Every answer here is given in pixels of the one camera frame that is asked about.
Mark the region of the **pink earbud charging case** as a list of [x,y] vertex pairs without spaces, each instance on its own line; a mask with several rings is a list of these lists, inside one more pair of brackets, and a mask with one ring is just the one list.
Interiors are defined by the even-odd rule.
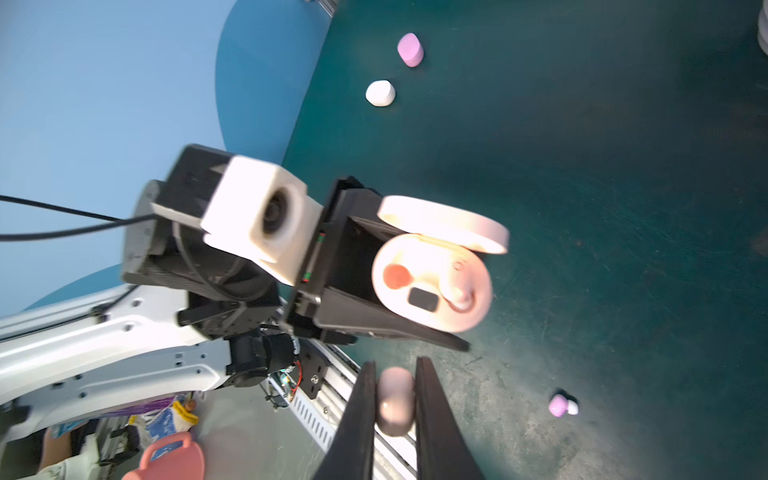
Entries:
[[467,210],[386,196],[378,218],[401,231],[378,250],[371,279],[380,302],[412,322],[460,333],[490,310],[493,288],[482,254],[508,251],[501,223]]

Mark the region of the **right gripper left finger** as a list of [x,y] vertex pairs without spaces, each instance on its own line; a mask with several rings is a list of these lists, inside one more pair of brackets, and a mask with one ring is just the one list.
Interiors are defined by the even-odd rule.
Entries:
[[329,450],[313,479],[371,479],[376,422],[376,364],[361,367]]

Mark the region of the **pink earbud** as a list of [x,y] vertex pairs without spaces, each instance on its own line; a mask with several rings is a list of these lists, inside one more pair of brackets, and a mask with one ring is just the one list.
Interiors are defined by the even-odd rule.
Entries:
[[383,434],[390,437],[406,435],[415,418],[415,380],[401,367],[381,372],[377,383],[376,422]]

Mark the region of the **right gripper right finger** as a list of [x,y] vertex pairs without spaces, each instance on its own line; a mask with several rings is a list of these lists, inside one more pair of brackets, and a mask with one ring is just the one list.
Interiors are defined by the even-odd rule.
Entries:
[[419,357],[415,375],[419,479],[484,479],[470,453],[433,362]]

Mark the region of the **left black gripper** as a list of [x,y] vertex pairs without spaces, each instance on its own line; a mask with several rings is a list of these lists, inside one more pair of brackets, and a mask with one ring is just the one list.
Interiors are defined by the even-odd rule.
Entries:
[[456,335],[385,309],[371,271],[378,250],[396,229],[377,212],[383,197],[353,177],[332,187],[281,319],[294,336],[365,336],[418,340],[468,352]]

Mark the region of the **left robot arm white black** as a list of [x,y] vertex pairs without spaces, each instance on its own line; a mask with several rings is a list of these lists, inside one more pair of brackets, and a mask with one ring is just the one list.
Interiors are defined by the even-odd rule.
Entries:
[[465,351],[490,308],[483,258],[508,241],[486,217],[353,177],[319,203],[280,165],[196,144],[124,226],[123,288],[2,320],[3,442],[289,367],[315,397],[321,344]]

